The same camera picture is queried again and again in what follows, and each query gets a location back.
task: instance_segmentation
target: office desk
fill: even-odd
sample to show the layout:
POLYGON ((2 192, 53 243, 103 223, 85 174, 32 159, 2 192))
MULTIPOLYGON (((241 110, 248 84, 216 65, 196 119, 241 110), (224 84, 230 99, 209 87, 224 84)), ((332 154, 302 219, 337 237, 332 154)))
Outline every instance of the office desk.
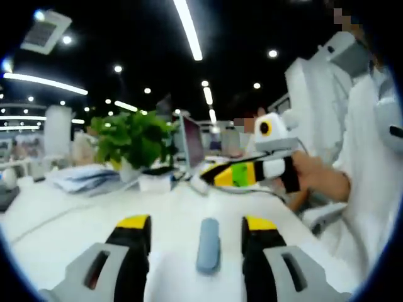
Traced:
POLYGON ((245 301, 241 267, 245 215, 273 221, 288 245, 301 246, 324 266, 329 284, 338 291, 355 288, 354 280, 346 277, 344 262, 332 259, 302 222, 267 193, 211 190, 203 197, 181 183, 164 194, 132 190, 84 198, 29 178, 21 179, 20 186, 21 194, 3 216, 2 228, 17 263, 37 289, 53 288, 63 279, 66 265, 93 243, 104 242, 119 220, 141 214, 152 217, 144 301, 245 301), (195 270, 200 223, 206 217, 220 223, 222 261, 213 277, 195 270), (177 291, 181 298, 166 294, 177 291))

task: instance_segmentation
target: ceiling vent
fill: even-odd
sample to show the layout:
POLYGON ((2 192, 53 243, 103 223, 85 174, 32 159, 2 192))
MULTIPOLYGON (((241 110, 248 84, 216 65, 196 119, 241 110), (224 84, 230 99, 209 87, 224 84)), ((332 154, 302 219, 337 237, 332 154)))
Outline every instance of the ceiling vent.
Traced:
POLYGON ((71 19, 55 11, 46 11, 43 21, 36 21, 25 36, 21 49, 48 55, 70 26, 71 19))

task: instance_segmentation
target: computer monitor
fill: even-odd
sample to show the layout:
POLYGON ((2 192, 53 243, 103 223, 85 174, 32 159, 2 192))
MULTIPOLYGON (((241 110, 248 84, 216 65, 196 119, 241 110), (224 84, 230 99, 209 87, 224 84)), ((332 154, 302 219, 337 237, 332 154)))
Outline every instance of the computer monitor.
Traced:
POLYGON ((192 119, 183 115, 179 116, 183 136, 186 168, 191 171, 203 162, 205 155, 202 143, 202 131, 192 119))

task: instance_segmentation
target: gray gripper housing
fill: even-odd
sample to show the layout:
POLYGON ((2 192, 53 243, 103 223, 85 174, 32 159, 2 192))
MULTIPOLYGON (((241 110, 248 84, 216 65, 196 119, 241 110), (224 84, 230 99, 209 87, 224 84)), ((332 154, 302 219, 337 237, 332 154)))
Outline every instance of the gray gripper housing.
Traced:
POLYGON ((345 302, 351 294, 339 293, 326 282, 325 270, 298 247, 264 249, 273 272, 278 302, 345 302))
POLYGON ((42 289, 39 293, 49 302, 111 302, 114 301, 115 285, 128 247, 107 243, 96 243, 71 262, 64 280, 52 290, 42 289), (87 278, 94 269, 96 259, 106 261, 99 274, 96 287, 89 288, 87 278))

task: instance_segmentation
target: blue object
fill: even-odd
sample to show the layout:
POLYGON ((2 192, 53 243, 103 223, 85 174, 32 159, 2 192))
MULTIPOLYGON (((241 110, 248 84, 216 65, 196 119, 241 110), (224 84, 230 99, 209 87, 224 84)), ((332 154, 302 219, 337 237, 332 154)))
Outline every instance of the blue object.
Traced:
POLYGON ((206 218, 201 222, 199 251, 196 269, 203 274, 213 274, 220 264, 219 222, 206 218))

